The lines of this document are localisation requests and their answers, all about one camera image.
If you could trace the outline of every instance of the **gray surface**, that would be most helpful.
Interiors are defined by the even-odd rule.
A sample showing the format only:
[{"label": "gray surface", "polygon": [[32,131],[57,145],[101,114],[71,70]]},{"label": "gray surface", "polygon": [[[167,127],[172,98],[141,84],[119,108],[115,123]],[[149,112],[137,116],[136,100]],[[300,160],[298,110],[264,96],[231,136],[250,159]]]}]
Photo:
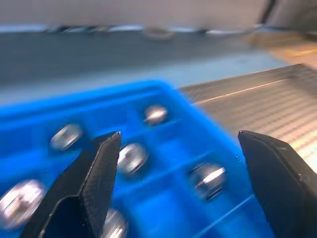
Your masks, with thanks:
[{"label": "gray surface", "polygon": [[236,138],[286,141],[317,171],[317,71],[298,64],[182,90]]},{"label": "gray surface", "polygon": [[286,65],[239,38],[193,33],[169,42],[139,32],[0,34],[0,104],[150,78],[183,87]]}]

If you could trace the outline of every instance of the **metal surface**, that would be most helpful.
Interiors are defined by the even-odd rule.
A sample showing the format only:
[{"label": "metal surface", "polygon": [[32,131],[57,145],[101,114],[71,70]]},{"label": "metal surface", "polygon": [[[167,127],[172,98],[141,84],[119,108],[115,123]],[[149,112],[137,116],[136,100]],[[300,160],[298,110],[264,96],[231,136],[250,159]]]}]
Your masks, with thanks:
[{"label": "metal surface", "polygon": [[37,180],[18,183],[0,198],[0,228],[12,229],[27,222],[45,196]]},{"label": "metal surface", "polygon": [[191,170],[190,179],[200,195],[210,200],[221,192],[225,181],[224,173],[224,167],[205,163]]},{"label": "metal surface", "polygon": [[74,124],[68,124],[60,129],[51,139],[51,145],[56,150],[67,150],[83,134],[82,129]]},{"label": "metal surface", "polygon": [[122,214],[110,208],[104,224],[104,233],[101,238],[125,238],[127,236],[128,223]]},{"label": "metal surface", "polygon": [[150,106],[145,111],[145,122],[149,125],[156,125],[162,123],[167,117],[167,110],[160,105]]},{"label": "metal surface", "polygon": [[140,144],[133,143],[120,150],[118,169],[127,175],[137,172],[148,160],[148,155]]},{"label": "metal surface", "polygon": [[317,71],[301,64],[181,89],[237,138],[250,130],[289,143],[317,172]]}]

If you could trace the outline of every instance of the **white wall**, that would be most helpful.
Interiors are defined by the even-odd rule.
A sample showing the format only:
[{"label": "white wall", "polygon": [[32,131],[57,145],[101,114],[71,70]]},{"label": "white wall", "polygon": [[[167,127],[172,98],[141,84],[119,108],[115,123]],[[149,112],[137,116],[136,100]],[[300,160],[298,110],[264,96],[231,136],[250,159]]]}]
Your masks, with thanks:
[{"label": "white wall", "polygon": [[243,29],[266,0],[0,0],[0,24],[140,24]]}]

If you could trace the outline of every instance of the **silver nut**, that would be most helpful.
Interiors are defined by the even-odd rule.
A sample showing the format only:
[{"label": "silver nut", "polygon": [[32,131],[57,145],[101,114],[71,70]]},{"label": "silver nut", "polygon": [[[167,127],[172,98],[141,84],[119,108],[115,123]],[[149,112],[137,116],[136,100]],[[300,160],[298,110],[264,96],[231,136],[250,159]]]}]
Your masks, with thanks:
[{"label": "silver nut", "polygon": [[37,180],[15,185],[0,198],[0,227],[12,229],[27,222],[45,194],[44,186]]},{"label": "silver nut", "polygon": [[110,208],[103,230],[101,238],[126,238],[128,223],[119,211]]},{"label": "silver nut", "polygon": [[67,150],[83,135],[82,129],[75,124],[68,124],[60,129],[51,139],[51,146],[56,150]]},{"label": "silver nut", "polygon": [[191,170],[190,179],[199,194],[206,200],[210,200],[221,192],[225,181],[225,171],[224,167],[204,163]]},{"label": "silver nut", "polygon": [[164,122],[167,117],[167,109],[160,105],[150,106],[145,111],[145,122],[149,125],[156,125]]},{"label": "silver nut", "polygon": [[138,143],[128,144],[121,148],[118,169],[124,174],[132,175],[148,160],[148,155]]}]

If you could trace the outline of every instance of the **blue plastic tray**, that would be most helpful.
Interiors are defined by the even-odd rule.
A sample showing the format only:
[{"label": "blue plastic tray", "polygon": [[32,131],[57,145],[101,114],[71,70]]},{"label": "blue plastic tray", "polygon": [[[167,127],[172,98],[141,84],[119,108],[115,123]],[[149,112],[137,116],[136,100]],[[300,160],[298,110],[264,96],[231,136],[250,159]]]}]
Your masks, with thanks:
[{"label": "blue plastic tray", "polygon": [[[148,127],[143,110],[153,104],[166,106],[169,116]],[[139,142],[150,154],[142,178],[116,176],[112,206],[127,218],[129,238],[273,237],[240,147],[165,83],[138,82],[2,107],[0,122],[0,196],[24,179],[39,179],[49,189],[80,153],[56,153],[49,141],[63,125],[77,123],[87,139],[119,130],[122,145]],[[188,176],[202,162],[226,168],[223,191],[209,202],[196,194]],[[20,232],[0,231],[0,237]]]}]

